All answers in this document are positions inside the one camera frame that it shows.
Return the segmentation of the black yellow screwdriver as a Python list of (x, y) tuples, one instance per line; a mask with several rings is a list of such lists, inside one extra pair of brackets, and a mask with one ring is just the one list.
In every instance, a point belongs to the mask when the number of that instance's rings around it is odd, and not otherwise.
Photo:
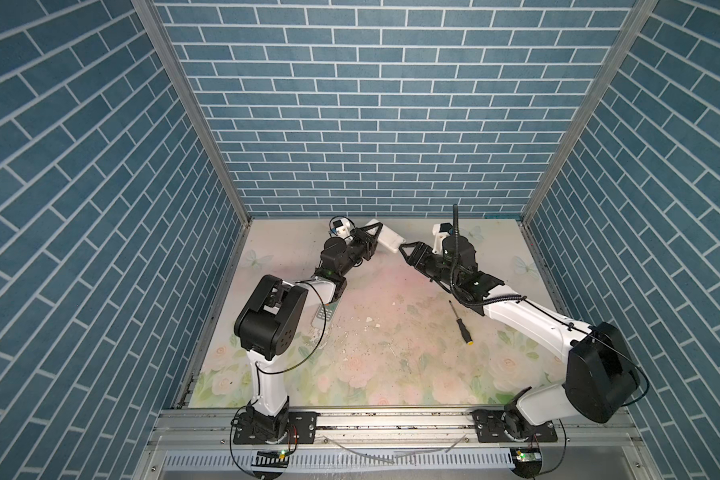
[(449, 301), (449, 305), (450, 305), (450, 308), (451, 308), (451, 310), (452, 310), (452, 312), (453, 312), (453, 314), (454, 314), (454, 316), (455, 316), (455, 321), (456, 321), (456, 323), (457, 323), (457, 325), (458, 325), (459, 332), (460, 332), (460, 335), (461, 335), (463, 341), (464, 341), (467, 345), (472, 345), (472, 344), (473, 344), (473, 339), (472, 339), (472, 336), (471, 336), (470, 331), (468, 330), (467, 326), (465, 325), (463, 319), (461, 318), (459, 312), (457, 311), (457, 309), (456, 309), (456, 307), (455, 307), (455, 305), (453, 304), (452, 301)]

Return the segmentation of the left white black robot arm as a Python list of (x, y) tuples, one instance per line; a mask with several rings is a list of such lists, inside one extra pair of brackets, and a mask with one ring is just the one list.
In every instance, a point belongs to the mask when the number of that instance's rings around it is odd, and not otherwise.
[(347, 217), (334, 217), (311, 278), (287, 282), (265, 275), (259, 280), (234, 325), (252, 369), (253, 396), (246, 412), (254, 420), (275, 427), (287, 423), (289, 397), (283, 375), (288, 369), (282, 360), (302, 313), (318, 305), (323, 320), (328, 320), (327, 306), (341, 298), (348, 272), (375, 254), (382, 230), (383, 224), (377, 220), (357, 227)]

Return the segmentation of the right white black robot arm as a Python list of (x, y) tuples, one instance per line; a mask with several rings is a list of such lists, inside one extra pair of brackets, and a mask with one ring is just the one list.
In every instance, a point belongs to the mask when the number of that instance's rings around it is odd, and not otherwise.
[(451, 293), (462, 306), (517, 330), (552, 352), (564, 378), (526, 387), (504, 408), (507, 434), (519, 441), (548, 421), (576, 415), (607, 423), (640, 387), (641, 370), (614, 325), (591, 325), (542, 307), (478, 268), (472, 244), (447, 235), (438, 248), (424, 242), (399, 247), (406, 263)]

